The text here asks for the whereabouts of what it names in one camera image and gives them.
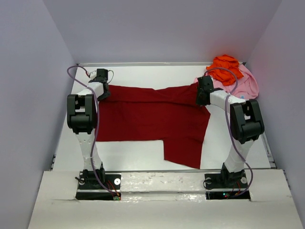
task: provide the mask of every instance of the gray wall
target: gray wall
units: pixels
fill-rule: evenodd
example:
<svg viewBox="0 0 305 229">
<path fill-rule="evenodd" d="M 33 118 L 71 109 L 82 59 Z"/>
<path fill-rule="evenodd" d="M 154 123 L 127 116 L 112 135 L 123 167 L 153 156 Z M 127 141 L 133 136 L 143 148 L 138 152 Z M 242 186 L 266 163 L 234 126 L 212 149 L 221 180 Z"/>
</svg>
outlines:
<svg viewBox="0 0 305 229">
<path fill-rule="evenodd" d="M 41 0 L 0 5 L 0 228 L 25 229 L 57 146 L 74 61 Z"/>
<path fill-rule="evenodd" d="M 259 102 L 276 164 L 286 170 L 305 226 L 305 1 L 284 0 L 247 66 L 260 88 Z"/>
<path fill-rule="evenodd" d="M 281 0 L 44 0 L 76 62 L 246 61 Z"/>
</svg>

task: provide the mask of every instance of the red fabric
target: red fabric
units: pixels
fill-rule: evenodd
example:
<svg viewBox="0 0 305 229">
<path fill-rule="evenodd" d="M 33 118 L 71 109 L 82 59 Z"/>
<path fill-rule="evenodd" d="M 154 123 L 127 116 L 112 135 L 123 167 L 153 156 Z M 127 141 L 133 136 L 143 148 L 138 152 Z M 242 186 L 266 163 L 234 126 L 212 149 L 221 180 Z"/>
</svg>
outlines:
<svg viewBox="0 0 305 229">
<path fill-rule="evenodd" d="M 241 79 L 244 75 L 240 72 L 238 66 L 239 62 L 237 59 L 225 54 L 222 56 L 216 56 L 213 60 L 213 64 L 209 67 L 206 67 L 206 69 L 209 70 L 217 67 L 226 68 L 232 71 L 238 79 Z M 222 82 L 223 86 L 232 85 L 236 81 L 231 73 L 222 69 L 211 70 L 209 71 L 208 75 L 211 75 L 214 79 Z"/>
<path fill-rule="evenodd" d="M 99 105 L 97 141 L 163 140 L 165 160 L 200 168 L 210 113 L 195 104 L 197 83 L 161 90 L 110 85 L 109 90 L 111 96 Z"/>
</svg>

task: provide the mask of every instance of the white table surface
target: white table surface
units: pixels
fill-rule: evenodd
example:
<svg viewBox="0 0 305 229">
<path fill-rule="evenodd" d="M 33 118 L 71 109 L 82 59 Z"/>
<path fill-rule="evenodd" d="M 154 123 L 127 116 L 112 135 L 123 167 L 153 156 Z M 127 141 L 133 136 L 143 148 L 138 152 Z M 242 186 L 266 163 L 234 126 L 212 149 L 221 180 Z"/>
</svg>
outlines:
<svg viewBox="0 0 305 229">
<path fill-rule="evenodd" d="M 76 200 L 78 173 L 44 172 L 29 229 L 302 228 L 282 170 L 254 170 L 251 201 L 206 200 L 202 172 L 122 173 L 122 201 Z"/>
<path fill-rule="evenodd" d="M 206 66 L 124 66 L 100 67 L 114 71 L 110 84 L 162 89 L 192 84 L 195 77 L 202 76 Z M 97 67 L 87 67 L 94 71 Z M 88 82 L 84 71 L 78 69 L 76 78 Z M 74 83 L 72 94 L 83 90 Z M 211 113 L 205 134 L 201 169 L 221 169 L 226 160 L 231 141 L 227 130 L 224 111 L 216 106 L 207 106 Z M 107 171 L 183 170 L 192 169 L 164 160 L 163 141 L 97 142 L 99 156 Z M 270 168 L 266 149 L 261 138 L 252 146 L 247 161 L 253 168 Z M 54 171 L 83 169 L 81 149 L 76 136 L 65 120 L 56 151 Z"/>
</svg>

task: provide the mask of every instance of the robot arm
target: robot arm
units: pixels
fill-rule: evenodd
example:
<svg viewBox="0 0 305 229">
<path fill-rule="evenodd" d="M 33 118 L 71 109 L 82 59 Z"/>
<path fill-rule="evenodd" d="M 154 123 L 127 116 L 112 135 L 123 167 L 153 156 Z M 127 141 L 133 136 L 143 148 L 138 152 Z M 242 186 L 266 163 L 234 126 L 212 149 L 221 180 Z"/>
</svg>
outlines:
<svg viewBox="0 0 305 229">
<path fill-rule="evenodd" d="M 98 101 L 110 95 L 108 88 L 108 70 L 98 69 L 90 74 L 88 87 L 94 90 Z M 75 133 L 84 159 L 84 178 L 89 177 L 88 171 L 93 171 L 91 158 L 94 168 L 101 180 L 104 180 L 105 171 L 102 161 L 98 155 L 97 147 L 94 145 L 92 157 L 90 155 L 95 137 L 97 126 L 97 113 L 92 91 L 88 88 L 77 94 L 70 94 L 67 97 L 67 122 L 68 127 Z"/>
<path fill-rule="evenodd" d="M 225 110 L 225 101 L 228 93 L 220 88 L 214 88 L 210 76 L 198 78 L 198 91 L 196 103 L 198 105 L 216 105 Z M 230 130 L 234 144 L 244 159 L 259 135 L 264 132 L 264 123 L 259 104 L 256 100 L 244 100 L 230 96 L 227 110 L 230 113 Z M 244 177 L 244 161 L 231 146 L 229 156 L 223 164 L 219 175 L 213 174 L 207 184 L 209 188 L 232 187 Z"/>
</svg>

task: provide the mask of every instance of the purple cable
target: purple cable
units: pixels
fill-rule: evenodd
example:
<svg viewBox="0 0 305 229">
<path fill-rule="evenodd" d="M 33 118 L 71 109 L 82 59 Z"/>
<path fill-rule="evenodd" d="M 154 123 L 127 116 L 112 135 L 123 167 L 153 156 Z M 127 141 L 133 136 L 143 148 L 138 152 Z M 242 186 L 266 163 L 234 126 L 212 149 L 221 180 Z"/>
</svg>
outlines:
<svg viewBox="0 0 305 229">
<path fill-rule="evenodd" d="M 96 125 L 95 136 L 94 136 L 94 140 L 93 140 L 93 144 L 92 144 L 92 148 L 91 148 L 91 152 L 90 152 L 90 157 L 91 157 L 90 160 L 91 160 L 91 165 L 92 165 L 93 173 L 94 173 L 95 178 L 96 178 L 96 180 L 98 181 L 98 183 L 103 187 L 103 189 L 105 189 L 105 190 L 107 190 L 108 192 L 110 192 L 110 193 L 113 194 L 114 192 L 112 192 L 112 191 L 111 191 L 110 189 L 108 189 L 105 185 L 103 185 L 103 183 L 102 183 L 101 180 L 99 179 L 99 176 L 97 175 L 97 173 L 96 173 L 96 171 L 95 171 L 94 164 L 93 164 L 93 158 L 92 158 L 92 157 L 93 157 L 93 149 L 94 149 L 94 145 L 95 145 L 95 142 L 96 142 L 96 138 L 97 138 L 97 134 L 98 134 L 98 132 L 99 132 L 99 126 L 100 126 L 99 102 L 98 102 L 97 96 L 96 96 L 96 94 L 95 94 L 95 92 L 94 92 L 94 90 L 93 90 L 92 88 L 88 87 L 87 85 L 85 85 L 85 84 L 82 83 L 81 81 L 75 79 L 75 77 L 73 77 L 73 76 L 70 74 L 70 69 L 71 69 L 71 68 L 82 68 L 83 70 L 85 70 L 86 75 L 88 75 L 88 71 L 87 71 L 84 67 L 82 67 L 82 66 L 74 65 L 74 66 L 71 66 L 71 67 L 69 67 L 69 68 L 67 69 L 67 74 L 68 74 L 68 76 L 71 77 L 74 81 L 76 81 L 76 82 L 78 82 L 80 85 L 82 85 L 82 86 L 88 88 L 88 89 L 92 92 L 92 94 L 93 94 L 94 101 L 95 101 L 95 104 L 96 104 L 96 106 L 97 106 L 97 125 Z"/>
<path fill-rule="evenodd" d="M 226 120 L 226 122 L 227 122 L 227 126 L 228 126 L 228 130 L 229 130 L 229 134 L 230 134 L 230 139 L 231 139 L 233 148 L 235 149 L 236 153 L 239 155 L 239 157 L 241 158 L 241 160 L 242 160 L 242 161 L 246 164 L 246 166 L 249 168 L 250 173 L 251 173 L 251 179 L 250 179 L 249 184 L 248 184 L 248 186 L 246 187 L 246 189 L 245 189 L 244 191 L 242 191 L 240 194 L 235 195 L 235 196 L 232 196 L 232 197 L 238 197 L 238 196 L 242 195 L 243 193 L 245 193 L 245 192 L 249 189 L 249 187 L 251 186 L 252 181 L 253 181 L 253 170 L 252 170 L 252 168 L 249 166 L 249 164 L 246 162 L 246 159 L 243 157 L 243 155 L 241 155 L 241 153 L 238 151 L 238 149 L 237 149 L 237 147 L 236 147 L 236 145 L 235 145 L 235 142 L 234 142 L 234 139 L 233 139 L 233 135 L 232 135 L 232 131 L 231 131 L 231 128 L 230 128 L 229 117 L 228 117 L 228 100 L 229 100 L 230 95 L 231 95 L 231 94 L 235 91 L 235 89 L 237 88 L 237 86 L 238 86 L 238 81 L 237 81 L 236 75 L 235 75 L 232 71 L 230 71 L 230 70 L 228 70 L 228 69 L 226 69 L 226 68 L 222 68 L 222 67 L 211 68 L 211 69 L 207 70 L 207 71 L 203 74 L 203 76 L 205 76 L 209 71 L 212 71 L 212 70 L 215 70 L 215 69 L 225 70 L 225 71 L 229 72 L 230 74 L 232 74 L 232 75 L 234 76 L 234 78 L 235 78 L 235 87 L 232 89 L 232 91 L 229 92 L 229 94 L 228 94 L 228 95 L 226 96 L 226 98 L 225 98 L 225 104 L 224 104 L 225 120 Z"/>
</svg>

